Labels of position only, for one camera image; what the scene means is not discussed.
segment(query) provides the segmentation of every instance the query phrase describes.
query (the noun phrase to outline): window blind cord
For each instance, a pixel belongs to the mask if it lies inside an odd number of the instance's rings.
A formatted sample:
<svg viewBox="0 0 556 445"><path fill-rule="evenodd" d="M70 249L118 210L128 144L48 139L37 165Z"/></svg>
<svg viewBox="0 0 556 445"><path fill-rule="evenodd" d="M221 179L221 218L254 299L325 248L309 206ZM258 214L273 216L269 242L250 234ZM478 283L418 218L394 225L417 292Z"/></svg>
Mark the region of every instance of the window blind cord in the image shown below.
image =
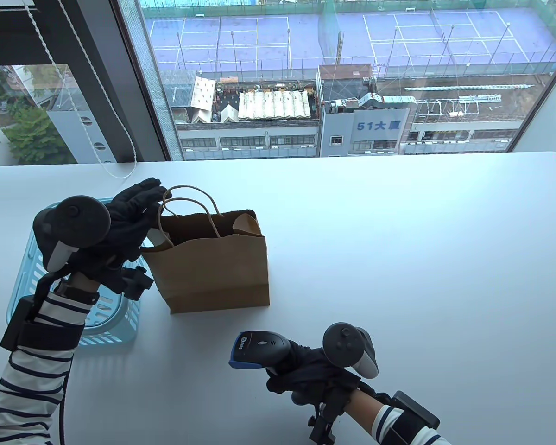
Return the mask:
<svg viewBox="0 0 556 445"><path fill-rule="evenodd" d="M107 100L107 103L109 104L109 108L111 108L111 111L113 112L115 118L117 119L117 122L120 123L121 128L123 129L124 133L126 133L126 136L127 136L128 140L130 141L130 145L132 146L132 153L134 154L134 166L132 168L132 171L129 172L128 174L126 174L126 176L116 176L115 174L113 174L112 172L107 170L103 161L99 157L99 154L96 151L94 143L91 140L91 136L89 135L89 132L87 131L87 126L84 125L84 123L81 119L81 113L78 111L78 108L76 107L76 104L74 102L74 98L72 97L72 93L70 92L70 89L68 89L68 85L66 83L66 80L64 79L64 75L62 74L62 72L60 71L60 68L58 68L58 65L54 61L54 59L51 55L51 52L47 48L47 44L45 44L45 40L43 39L43 36L41 35L41 31L39 31L39 27L37 26L37 22L35 21L32 13L31 13L31 10L29 9L29 6L27 4L27 0L22 0L22 4L25 7L25 10L26 10L27 15L29 16L29 19L31 19L33 27L35 28L35 32L37 33L37 36L39 36L39 40L41 40L41 44L43 45L43 49L45 49L45 53L47 54L47 57L49 57L51 65L55 68L56 73L57 73L58 77L60 78L60 81L62 81L62 85L64 86L64 89L66 90L66 93L68 93L68 96L70 97L70 103L72 104L72 108L73 108L73 110L75 111L75 113L78 117L78 121L79 121L82 129L84 130L85 135L87 136L87 140L89 141L89 144L91 146L91 150L93 151L93 153L96 157L96 160L103 167L103 169L109 174L109 176L113 176L113 178L117 178L117 179L129 178L132 175L132 173L134 173L134 170L136 170L136 166L138 165L138 159L136 158L136 147L134 146L134 141L132 140L132 137L130 136L130 133L128 132L126 126L121 121L121 118L119 117L119 115L115 111L115 108L113 107L113 104L111 103L111 100L109 99L109 95L107 95L107 92L105 91L105 87L103 86L103 83L101 82L101 79L99 79L99 76L97 75L97 73L95 71L95 68L94 68L94 66L91 62L91 59L89 59L87 51L85 50L85 47L83 46L83 44L81 42L81 39L78 37L76 29L74 28L74 25L72 24L72 21L70 20L70 17L68 16L68 12L66 12L66 8L64 8L64 4L62 4L62 0L57 0L57 1L60 4L60 8L62 8L62 11L64 12L64 15L66 16L66 20L68 21L68 24L70 25L70 28L72 29L72 32L73 32L73 34L76 38L76 41L78 42L79 46L81 47L82 53L85 55L85 58L87 59L87 62L89 64L89 66L91 67L91 70L92 70L92 72L95 76L95 79L97 80L97 82L99 83L99 86L101 87L103 95L105 96L105 98Z"/></svg>

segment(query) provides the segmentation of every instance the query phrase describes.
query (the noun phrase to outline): tennis court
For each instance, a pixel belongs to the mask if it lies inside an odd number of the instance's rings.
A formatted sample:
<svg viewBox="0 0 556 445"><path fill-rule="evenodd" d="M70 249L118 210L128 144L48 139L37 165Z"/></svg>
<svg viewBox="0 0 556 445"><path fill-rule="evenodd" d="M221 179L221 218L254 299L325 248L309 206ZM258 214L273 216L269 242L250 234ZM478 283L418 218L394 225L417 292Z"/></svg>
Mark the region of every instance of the tennis court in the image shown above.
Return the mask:
<svg viewBox="0 0 556 445"><path fill-rule="evenodd" d="M337 18L341 63L370 63L382 75L392 67L556 62L556 39L528 8ZM162 70L263 72L323 63L318 15L151 19L147 26Z"/></svg>

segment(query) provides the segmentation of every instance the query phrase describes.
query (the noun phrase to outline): sign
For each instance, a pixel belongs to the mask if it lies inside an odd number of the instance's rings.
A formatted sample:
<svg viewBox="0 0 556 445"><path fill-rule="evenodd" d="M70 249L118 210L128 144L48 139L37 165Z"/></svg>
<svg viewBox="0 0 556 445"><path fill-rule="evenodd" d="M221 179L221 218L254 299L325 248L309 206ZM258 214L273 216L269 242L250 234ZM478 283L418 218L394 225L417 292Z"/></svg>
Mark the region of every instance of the sign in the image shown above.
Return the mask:
<svg viewBox="0 0 556 445"><path fill-rule="evenodd" d="M399 140L409 112L408 108L358 110L350 140Z"/></svg>

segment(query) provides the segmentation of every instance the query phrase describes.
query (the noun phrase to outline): gloved hand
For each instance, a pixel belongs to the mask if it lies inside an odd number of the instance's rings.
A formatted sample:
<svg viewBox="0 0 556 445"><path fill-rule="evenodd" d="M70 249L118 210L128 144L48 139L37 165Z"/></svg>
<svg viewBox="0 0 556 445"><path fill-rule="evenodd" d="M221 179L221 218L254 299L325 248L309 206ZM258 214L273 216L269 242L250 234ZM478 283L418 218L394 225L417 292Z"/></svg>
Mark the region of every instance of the gloved hand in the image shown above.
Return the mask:
<svg viewBox="0 0 556 445"><path fill-rule="evenodd" d="M165 192L160 180L148 178L116 195L106 204L111 216L109 233L100 243L70 256L73 271L121 293L126 286L121 265L140 256L140 245L157 220L158 203Z"/></svg>
<svg viewBox="0 0 556 445"><path fill-rule="evenodd" d="M266 387L277 394L292 391L293 402L299 405L318 406L333 388L352 392L360 382L360 377L331 364L322 348L312 350L291 341L291 353L285 363L286 366L281 364L275 368L276 374L267 370L270 379Z"/></svg>

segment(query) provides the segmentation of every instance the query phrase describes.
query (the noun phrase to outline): white tent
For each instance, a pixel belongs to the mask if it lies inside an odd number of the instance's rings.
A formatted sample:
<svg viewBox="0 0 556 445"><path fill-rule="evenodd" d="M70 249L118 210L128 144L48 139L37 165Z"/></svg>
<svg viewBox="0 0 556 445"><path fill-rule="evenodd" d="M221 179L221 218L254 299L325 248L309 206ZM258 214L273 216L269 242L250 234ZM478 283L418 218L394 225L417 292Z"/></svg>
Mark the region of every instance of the white tent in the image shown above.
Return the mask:
<svg viewBox="0 0 556 445"><path fill-rule="evenodd" d="M212 121L212 111L198 110L194 108L194 116L191 118L191 123L206 123Z"/></svg>
<svg viewBox="0 0 556 445"><path fill-rule="evenodd" d="M236 122L239 120L237 110L235 110L230 104L225 106L225 109L221 111L221 122Z"/></svg>
<svg viewBox="0 0 556 445"><path fill-rule="evenodd" d="M239 94L239 119L309 119L306 91L256 91Z"/></svg>

